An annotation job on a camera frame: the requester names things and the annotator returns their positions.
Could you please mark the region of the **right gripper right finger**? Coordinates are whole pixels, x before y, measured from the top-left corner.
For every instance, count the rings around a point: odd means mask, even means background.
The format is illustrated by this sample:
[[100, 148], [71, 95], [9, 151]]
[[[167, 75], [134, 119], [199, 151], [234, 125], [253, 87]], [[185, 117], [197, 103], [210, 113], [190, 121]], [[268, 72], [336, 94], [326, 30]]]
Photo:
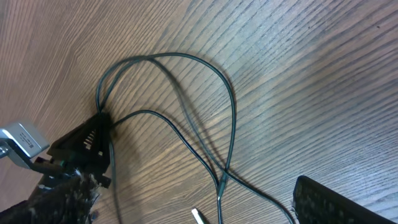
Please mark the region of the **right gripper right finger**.
[[394, 224], [311, 178], [297, 178], [294, 212], [301, 224]]

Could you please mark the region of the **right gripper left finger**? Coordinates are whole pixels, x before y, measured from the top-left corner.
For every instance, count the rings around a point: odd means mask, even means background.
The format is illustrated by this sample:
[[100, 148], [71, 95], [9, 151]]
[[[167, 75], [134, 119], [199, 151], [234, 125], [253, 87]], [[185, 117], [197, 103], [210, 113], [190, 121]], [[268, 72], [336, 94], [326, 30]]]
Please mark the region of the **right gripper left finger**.
[[91, 223], [100, 187], [92, 175], [77, 175], [2, 211], [1, 224]]

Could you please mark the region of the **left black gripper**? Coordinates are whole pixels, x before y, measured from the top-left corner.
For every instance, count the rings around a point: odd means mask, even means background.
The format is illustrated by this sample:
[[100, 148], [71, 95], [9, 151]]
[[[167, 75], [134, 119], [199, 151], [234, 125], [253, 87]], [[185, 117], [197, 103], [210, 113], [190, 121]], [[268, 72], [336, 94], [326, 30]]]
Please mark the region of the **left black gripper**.
[[110, 127], [109, 114], [95, 114], [53, 142], [47, 151], [51, 158], [36, 158], [31, 169], [60, 180], [78, 173], [92, 174], [97, 183], [108, 188], [111, 179], [104, 173], [110, 165]]

